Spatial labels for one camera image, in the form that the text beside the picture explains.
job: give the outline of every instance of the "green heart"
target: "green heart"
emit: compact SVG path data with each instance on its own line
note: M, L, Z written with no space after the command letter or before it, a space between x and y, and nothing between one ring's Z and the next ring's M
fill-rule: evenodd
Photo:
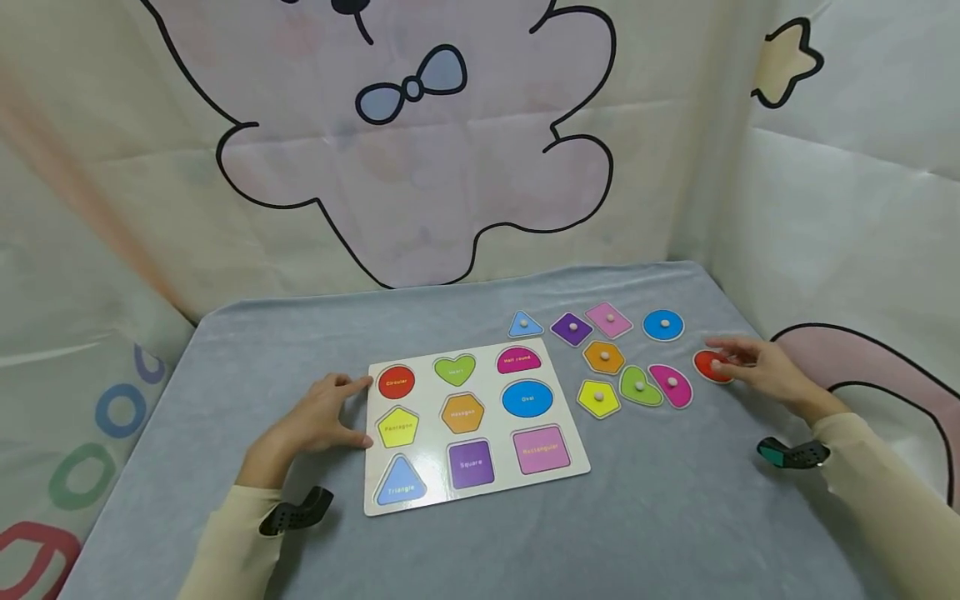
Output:
M643 389L636 388L637 382L643 384ZM643 404L644 406L660 406L663 404L663 394L655 385L647 380L643 369L631 365L623 370L620 375L620 395L631 402Z
M476 369L477 359L469 354L461 354L455 360L441 358L433 365L433 370L437 372L440 379L452 386L460 387L467 383L473 370Z

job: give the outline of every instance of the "wrist strap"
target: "wrist strap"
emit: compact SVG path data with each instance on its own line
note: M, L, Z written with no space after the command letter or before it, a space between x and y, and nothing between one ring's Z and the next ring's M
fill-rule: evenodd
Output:
M333 492L314 487L299 506L282 502L260 523L260 534L275 536L288 529L304 529L319 523L333 502Z
M830 449L816 440L791 448L777 438L764 438L756 451L777 468L819 467L830 455Z

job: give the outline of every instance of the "blue bow tie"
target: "blue bow tie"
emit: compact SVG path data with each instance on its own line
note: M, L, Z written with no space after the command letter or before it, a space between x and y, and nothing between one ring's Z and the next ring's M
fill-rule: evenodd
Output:
M417 75L404 79L403 84L373 84L361 89L356 99L357 113L371 125L386 125L400 115L405 102L419 102L424 94L449 96L465 87L464 55L450 44L441 44L426 55Z

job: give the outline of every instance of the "red letter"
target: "red letter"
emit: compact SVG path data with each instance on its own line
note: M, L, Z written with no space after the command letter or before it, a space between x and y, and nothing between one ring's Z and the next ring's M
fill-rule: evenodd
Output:
M63 588L63 584L66 583L66 576L70 574L73 563L80 556L80 541L70 532L58 527L31 521L20 521L0 534L0 552L3 552L7 546L17 540L34 541L41 546L36 552L34 563L23 579L12 588L0 589L0 600L19 600L26 596L27 592L33 589L36 582L43 577L50 566L50 562L54 560L54 555L60 552L66 559L66 565L53 587L43 594L43 600L54 600Z

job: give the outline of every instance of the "blue triangle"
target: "blue triangle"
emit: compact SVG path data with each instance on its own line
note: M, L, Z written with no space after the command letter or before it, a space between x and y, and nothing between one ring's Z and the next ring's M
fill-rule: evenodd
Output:
M526 321L527 326L520 324L521 321ZM540 335L543 333L543 327L539 323L531 319L530 315L518 310L514 315L514 322L510 325L510 333L507 335L512 338L525 338L528 335Z
M376 495L376 503L380 506L407 502L426 496L426 486L417 476L417 472L410 465L410 461L402 454L397 454L390 465L387 479L380 486L380 493Z

